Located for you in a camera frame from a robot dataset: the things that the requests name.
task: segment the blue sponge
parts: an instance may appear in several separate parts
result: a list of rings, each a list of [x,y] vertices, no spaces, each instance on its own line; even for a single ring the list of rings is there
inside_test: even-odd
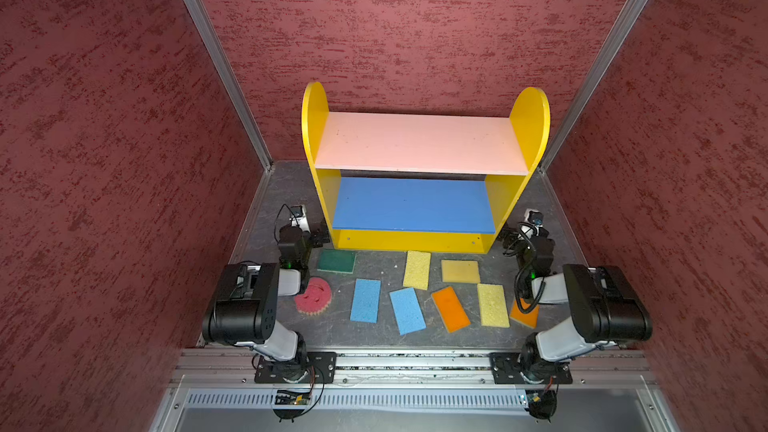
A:
[[[355,282],[355,296],[352,299],[350,320],[354,322],[370,322],[379,320],[379,291],[380,281],[359,278]]]
[[[395,309],[395,320],[397,320],[400,335],[427,328],[413,287],[390,292],[389,299],[392,301],[392,308]]]

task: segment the aluminum frame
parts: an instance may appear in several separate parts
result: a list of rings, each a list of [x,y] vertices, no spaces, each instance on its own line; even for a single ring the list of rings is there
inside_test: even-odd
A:
[[[554,138],[550,141],[547,150],[544,151],[544,157],[539,163],[539,168],[542,170],[546,171],[550,167],[563,144],[565,144],[565,139],[568,138],[568,134],[571,133],[571,130],[576,125],[576,121],[584,111],[587,102],[589,102],[592,94],[598,88],[598,84],[603,79],[610,64],[614,61],[616,54],[627,39],[632,27],[634,27],[634,23],[638,21],[638,17],[647,3],[648,0],[627,0],[624,3],[616,21],[610,28],[610,32],[608,32],[608,36],[605,38],[605,42],[603,42],[603,46],[598,52],[598,56],[595,57],[592,67],[584,77],[584,81],[576,92],[573,101],[571,101],[571,105],[565,113],[565,118],[555,132]]]
[[[496,385],[493,382],[488,354],[491,349],[398,349],[398,348],[320,348],[335,351],[336,378],[328,384],[329,397],[354,394],[414,394],[426,397],[430,410],[436,407],[429,397],[456,394],[480,394],[491,397],[519,395],[514,390],[532,390],[543,385]],[[191,394],[214,393],[232,398],[245,390],[262,390],[272,394],[285,385],[255,384],[251,365],[253,354],[209,344],[206,348],[185,349],[170,380],[164,402],[155,419],[153,432],[176,430]],[[643,414],[655,432],[676,432],[677,425],[664,400],[655,375],[642,350],[598,350],[582,356],[569,365],[574,383],[563,389],[636,390]],[[348,408],[354,407],[350,402]],[[520,414],[520,407],[470,408],[476,413]],[[260,403],[254,408],[266,408]],[[327,408],[347,408],[330,404]]]
[[[261,160],[262,167],[265,171],[271,169],[273,159],[270,155],[270,151],[266,148],[264,138],[256,124],[254,114],[250,111],[250,106],[243,94],[243,90],[240,88],[235,72],[232,70],[232,65],[226,58],[224,48],[214,29],[214,24],[210,22],[210,17],[206,12],[205,5],[203,5],[203,0],[184,0],[184,4],[187,5],[187,10],[192,16],[192,21],[197,27],[197,32],[200,34],[200,38],[203,39],[203,43],[208,50],[210,59],[214,62],[216,71],[218,71],[219,77],[224,83],[224,88],[230,96],[232,105],[234,106],[240,121],[243,123],[243,128],[248,134],[248,139],[250,139],[251,145],[254,147],[259,160]]]

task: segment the wire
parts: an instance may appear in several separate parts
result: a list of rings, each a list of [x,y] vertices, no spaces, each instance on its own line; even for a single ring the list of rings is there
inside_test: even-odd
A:
[[[533,244],[533,241],[530,239],[528,234],[523,231],[522,226],[528,226],[532,227],[529,224],[526,224],[525,222],[520,222],[518,224],[518,230],[520,232],[520,236],[523,237],[523,240],[525,240],[528,243],[528,247],[531,249],[532,257],[531,260],[528,261],[527,264],[523,265],[520,270],[518,271],[518,274],[514,277],[514,301],[517,303],[518,309],[523,314],[530,314],[533,312],[533,309],[536,308],[539,301],[542,300],[542,296],[544,295],[544,287],[546,286],[546,283],[542,280],[541,285],[538,287],[538,293],[536,293],[536,297],[533,298],[533,301],[527,306],[523,307],[523,302],[520,300],[520,281],[523,278],[523,272],[525,272],[525,269],[531,267],[533,265],[533,260],[535,260],[537,250],[536,245]]]
[[[527,222],[518,222],[518,226],[517,226],[518,234],[519,235],[524,235],[525,238],[528,238],[528,233],[527,232],[523,233],[523,231],[522,231],[522,227],[523,226],[528,227],[528,232],[531,232],[532,235],[533,235],[533,232],[535,232],[537,230],[536,226],[532,226],[531,224],[528,224]],[[520,242],[520,238],[519,237],[516,238],[515,240],[513,240],[512,243],[510,243],[509,246],[507,246],[504,249],[504,251],[502,252],[502,255],[504,255],[505,257],[514,257],[515,255],[517,255],[518,254],[517,252],[510,252],[510,249],[514,248],[514,246],[517,245],[518,242]]]
[[[320,372],[320,376],[322,377],[322,389],[320,389],[320,396],[315,400],[315,403],[312,404],[312,406],[306,410],[304,410],[301,414],[294,417],[294,419],[298,419],[313,408],[320,402],[320,399],[322,399],[322,393],[326,390],[326,375],[322,372],[322,369],[317,369],[318,372]],[[315,378],[315,367],[312,366],[312,380]]]
[[[277,219],[280,218],[280,213],[283,211],[284,208],[288,209],[288,213],[291,214],[291,217],[293,217],[296,220],[296,224],[297,225],[299,224],[299,216],[293,213],[293,211],[290,209],[288,204],[283,204],[280,207],[280,210],[277,211],[277,215],[275,216],[275,225],[272,228],[272,235],[275,238],[275,243],[278,243],[278,244],[280,243],[280,241],[277,239]]]

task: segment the orange sponge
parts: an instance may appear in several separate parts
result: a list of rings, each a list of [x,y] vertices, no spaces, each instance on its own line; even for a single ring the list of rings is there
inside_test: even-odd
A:
[[[520,302],[522,302],[523,307],[528,306],[528,303],[525,300],[520,299]],[[523,324],[525,327],[536,328],[536,322],[538,322],[538,305],[532,311],[524,314],[523,312],[520,312],[518,302],[512,301],[512,313],[509,315],[509,318],[515,322]]]
[[[433,292],[432,300],[435,301],[437,310],[440,311],[442,322],[445,324],[449,334],[469,325],[469,317],[464,312],[462,303],[458,301],[453,287]]]

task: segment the blue shelf board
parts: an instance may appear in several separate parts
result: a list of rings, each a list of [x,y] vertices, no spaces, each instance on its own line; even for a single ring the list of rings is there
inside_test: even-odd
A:
[[[495,234],[478,180],[342,177],[336,230]]]

